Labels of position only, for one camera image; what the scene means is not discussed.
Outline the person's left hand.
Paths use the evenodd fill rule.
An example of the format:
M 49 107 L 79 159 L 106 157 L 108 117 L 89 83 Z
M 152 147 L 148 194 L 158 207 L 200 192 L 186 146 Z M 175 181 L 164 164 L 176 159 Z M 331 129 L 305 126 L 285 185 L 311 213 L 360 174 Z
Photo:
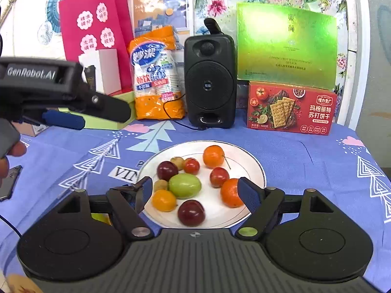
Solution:
M 26 154 L 26 146 L 21 142 L 21 134 L 6 119 L 1 119 L 1 181 L 8 176 L 8 156 L 20 157 Z

